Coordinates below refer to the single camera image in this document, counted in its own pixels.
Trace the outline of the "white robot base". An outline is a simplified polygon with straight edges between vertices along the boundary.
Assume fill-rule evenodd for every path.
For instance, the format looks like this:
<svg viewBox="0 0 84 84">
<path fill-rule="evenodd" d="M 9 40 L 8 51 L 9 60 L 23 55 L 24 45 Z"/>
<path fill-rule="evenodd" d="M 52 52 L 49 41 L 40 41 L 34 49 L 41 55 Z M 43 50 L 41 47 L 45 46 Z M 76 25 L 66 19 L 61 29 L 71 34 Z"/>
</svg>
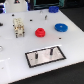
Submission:
<svg viewBox="0 0 84 84">
<path fill-rule="evenodd" d="M 7 13 L 24 12 L 27 10 L 27 3 L 25 0 L 6 0 L 5 10 Z"/>
</svg>

